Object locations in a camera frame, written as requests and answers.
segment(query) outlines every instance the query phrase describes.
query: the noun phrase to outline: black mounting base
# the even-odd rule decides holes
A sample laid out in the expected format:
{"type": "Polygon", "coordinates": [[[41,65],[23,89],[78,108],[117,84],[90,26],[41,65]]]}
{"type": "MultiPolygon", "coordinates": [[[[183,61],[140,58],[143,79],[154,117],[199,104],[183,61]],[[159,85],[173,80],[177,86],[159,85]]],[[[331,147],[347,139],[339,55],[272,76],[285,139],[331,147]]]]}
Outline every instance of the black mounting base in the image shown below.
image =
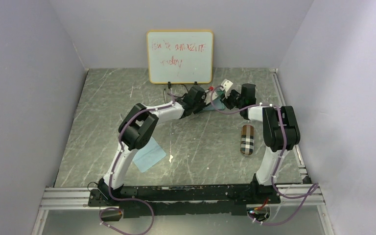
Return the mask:
{"type": "MultiPolygon", "coordinates": [[[[93,189],[90,193],[89,207],[120,206],[125,210],[127,218],[150,215],[148,207],[139,202],[106,200],[103,194],[99,189],[93,189]]],[[[269,199],[269,204],[281,202],[272,186],[257,184],[256,175],[250,184],[123,186],[120,193],[116,195],[119,198],[138,198],[148,201],[155,215],[186,213],[244,215],[247,204],[263,204],[266,198],[269,199]]]]}

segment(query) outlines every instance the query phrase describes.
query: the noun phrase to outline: whiteboard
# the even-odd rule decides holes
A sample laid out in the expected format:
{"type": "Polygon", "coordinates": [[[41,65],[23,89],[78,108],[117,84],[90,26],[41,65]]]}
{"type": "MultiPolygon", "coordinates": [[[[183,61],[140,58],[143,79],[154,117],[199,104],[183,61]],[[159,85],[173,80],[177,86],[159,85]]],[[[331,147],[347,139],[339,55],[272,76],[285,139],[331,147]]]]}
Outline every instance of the whiteboard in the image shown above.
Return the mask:
{"type": "Polygon", "coordinates": [[[146,42],[151,83],[211,82],[211,31],[149,31],[146,42]]]}

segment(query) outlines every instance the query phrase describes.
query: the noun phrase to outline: red handwritten text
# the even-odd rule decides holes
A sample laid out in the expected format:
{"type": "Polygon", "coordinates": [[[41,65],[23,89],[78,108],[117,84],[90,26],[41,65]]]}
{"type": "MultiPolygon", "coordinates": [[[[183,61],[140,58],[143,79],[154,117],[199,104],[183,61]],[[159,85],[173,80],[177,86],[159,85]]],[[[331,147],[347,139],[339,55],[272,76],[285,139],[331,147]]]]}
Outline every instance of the red handwritten text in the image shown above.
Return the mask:
{"type": "Polygon", "coordinates": [[[195,43],[191,44],[176,44],[175,45],[175,50],[179,51],[184,51],[184,50],[189,50],[189,51],[198,51],[198,52],[203,52],[205,49],[205,44],[200,44],[197,45],[195,43]]]}
{"type": "Polygon", "coordinates": [[[171,50],[171,44],[169,42],[165,42],[165,40],[164,40],[164,43],[165,43],[166,49],[171,50]]]}
{"type": "Polygon", "coordinates": [[[158,50],[162,47],[160,43],[152,42],[152,50],[158,50]]]}
{"type": "Polygon", "coordinates": [[[175,59],[174,56],[172,56],[172,58],[170,60],[162,60],[161,64],[163,66],[165,66],[165,65],[175,65],[175,66],[178,66],[179,68],[181,68],[182,59],[181,60],[175,59]]]}

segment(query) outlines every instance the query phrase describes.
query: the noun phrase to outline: floor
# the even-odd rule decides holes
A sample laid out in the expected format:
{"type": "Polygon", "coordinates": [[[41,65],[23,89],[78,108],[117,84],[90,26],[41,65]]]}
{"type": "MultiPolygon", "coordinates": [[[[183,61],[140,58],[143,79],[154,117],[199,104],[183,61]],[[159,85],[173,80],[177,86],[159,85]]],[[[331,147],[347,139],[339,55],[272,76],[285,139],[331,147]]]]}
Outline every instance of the floor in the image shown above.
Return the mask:
{"type": "MultiPolygon", "coordinates": [[[[256,84],[258,102],[279,104],[269,69],[214,68],[212,82],[202,87],[217,86],[224,79],[233,81],[238,91],[243,83],[256,84]]],[[[136,103],[163,104],[164,87],[149,82],[147,69],[90,70],[55,187],[85,187],[90,181],[98,181],[113,160],[122,119],[136,103]]],[[[174,85],[173,92],[182,95],[186,90],[174,85]]],[[[262,124],[244,120],[239,114],[207,111],[191,115],[158,125],[153,137],[166,152],[165,158],[145,173],[132,163],[126,185],[249,183],[265,151],[262,124]],[[241,128],[245,124],[255,127],[255,151],[247,157],[240,153],[241,128]]],[[[294,155],[291,151],[286,156],[278,183],[302,182],[294,155]]]]}
{"type": "MultiPolygon", "coordinates": [[[[275,219],[268,222],[280,222],[294,212],[293,207],[282,207],[275,219]]],[[[95,211],[50,211],[43,235],[117,235],[116,231],[100,226],[98,210],[95,211]]],[[[139,234],[149,227],[150,216],[125,218],[120,222],[109,222],[112,226],[131,234],[139,234]]],[[[244,216],[230,214],[187,214],[155,216],[150,235],[325,235],[316,207],[303,207],[293,221],[280,226],[260,226],[244,216]]]]}

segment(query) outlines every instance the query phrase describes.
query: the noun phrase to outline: wooden whiteboard frame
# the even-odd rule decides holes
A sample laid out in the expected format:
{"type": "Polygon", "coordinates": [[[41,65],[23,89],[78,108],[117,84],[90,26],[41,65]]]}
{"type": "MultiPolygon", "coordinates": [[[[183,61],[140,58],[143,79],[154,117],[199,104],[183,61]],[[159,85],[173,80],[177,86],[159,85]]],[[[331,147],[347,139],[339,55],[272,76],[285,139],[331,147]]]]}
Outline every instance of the wooden whiteboard frame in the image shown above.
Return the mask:
{"type": "MultiPolygon", "coordinates": [[[[210,29],[153,29],[146,33],[146,49],[148,51],[148,70],[149,70],[149,81],[152,84],[167,84],[167,82],[152,82],[150,79],[150,60],[149,60],[149,42],[148,42],[148,34],[150,32],[209,32],[211,33],[211,74],[209,82],[198,82],[198,84],[209,84],[212,81],[212,63],[213,63],[213,56],[214,56],[214,33],[210,29]]],[[[194,84],[192,83],[185,83],[185,82],[174,82],[172,84],[194,84]]]]}

